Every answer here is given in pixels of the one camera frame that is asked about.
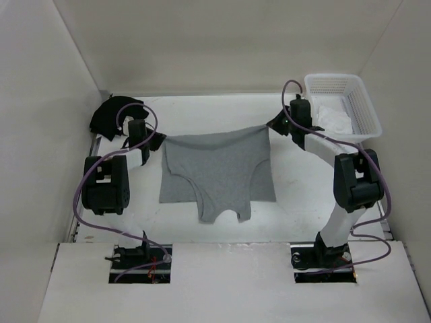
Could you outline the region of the grey tank top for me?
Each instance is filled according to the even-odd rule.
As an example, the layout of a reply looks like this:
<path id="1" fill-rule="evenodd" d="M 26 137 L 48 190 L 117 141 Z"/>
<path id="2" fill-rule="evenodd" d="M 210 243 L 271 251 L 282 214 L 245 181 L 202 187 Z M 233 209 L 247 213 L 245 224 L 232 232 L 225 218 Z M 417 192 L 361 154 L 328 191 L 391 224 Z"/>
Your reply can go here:
<path id="1" fill-rule="evenodd" d="M 248 221 L 253 201 L 276 201 L 265 125 L 165 139 L 160 203 L 194 202 L 199 221 L 214 223 L 224 211 Z"/>

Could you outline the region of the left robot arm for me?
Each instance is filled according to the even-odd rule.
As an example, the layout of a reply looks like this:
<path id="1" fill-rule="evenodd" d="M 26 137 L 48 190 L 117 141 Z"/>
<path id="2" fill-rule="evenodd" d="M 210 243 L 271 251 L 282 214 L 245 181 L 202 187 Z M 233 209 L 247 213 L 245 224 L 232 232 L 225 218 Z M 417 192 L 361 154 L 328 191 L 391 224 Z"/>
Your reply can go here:
<path id="1" fill-rule="evenodd" d="M 95 215 L 122 215 L 129 206 L 129 170 L 146 163 L 150 156 L 149 142 L 156 135 L 146 130 L 144 120 L 133 120 L 129 124 L 129 146 L 111 151 L 103 156 L 89 156 L 84 161 L 84 174 L 73 196 L 73 214 L 80 225 L 107 231 L 153 245 L 162 251 L 162 259 L 153 264 L 171 262 L 171 255 L 163 245 L 149 240 L 145 234 L 132 234 L 126 229 L 97 225 L 86 221 L 77 210 L 78 203 Z"/>

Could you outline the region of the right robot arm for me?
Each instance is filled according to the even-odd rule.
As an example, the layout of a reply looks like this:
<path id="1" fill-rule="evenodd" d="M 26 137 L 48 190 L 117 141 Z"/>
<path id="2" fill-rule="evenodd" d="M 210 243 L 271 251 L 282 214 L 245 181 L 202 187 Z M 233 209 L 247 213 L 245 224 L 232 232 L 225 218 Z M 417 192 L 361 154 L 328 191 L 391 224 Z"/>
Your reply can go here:
<path id="1" fill-rule="evenodd" d="M 333 168 L 335 206 L 324 228 L 317 233 L 314 244 L 293 250 L 292 266 L 314 273 L 330 273 L 353 269 L 348 238 L 366 210 L 384 196 L 380 168 L 375 151 L 364 150 L 355 143 L 330 138 L 323 129 L 312 124 L 310 102 L 296 96 L 283 104 L 281 112 L 267 127 L 312 153 Z"/>

